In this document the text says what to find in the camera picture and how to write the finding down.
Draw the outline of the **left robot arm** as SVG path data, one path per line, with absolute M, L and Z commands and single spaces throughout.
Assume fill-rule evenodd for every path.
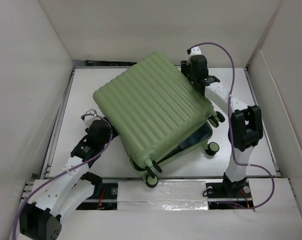
M 86 135 L 70 153 L 61 173 L 35 189 L 22 203 L 12 238 L 55 240 L 65 219 L 87 198 L 102 194 L 102 178 L 89 170 L 110 145 L 114 130 L 107 118 L 91 116 Z

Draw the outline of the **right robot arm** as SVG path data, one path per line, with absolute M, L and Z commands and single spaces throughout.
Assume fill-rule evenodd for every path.
M 246 170 L 254 147 L 263 138 L 262 111 L 233 97 L 220 80 L 209 75 L 204 55 L 192 54 L 181 62 L 181 72 L 202 96 L 228 116 L 228 138 L 232 146 L 229 165 L 221 183 L 206 189 L 212 199 L 232 198 L 246 186 Z

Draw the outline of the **green hard-shell suitcase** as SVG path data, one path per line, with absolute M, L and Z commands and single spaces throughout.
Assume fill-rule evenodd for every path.
M 224 121 L 213 104 L 161 52 L 154 52 L 93 93 L 118 132 L 131 165 L 154 188 L 163 167 L 203 147 L 215 155 L 213 128 Z

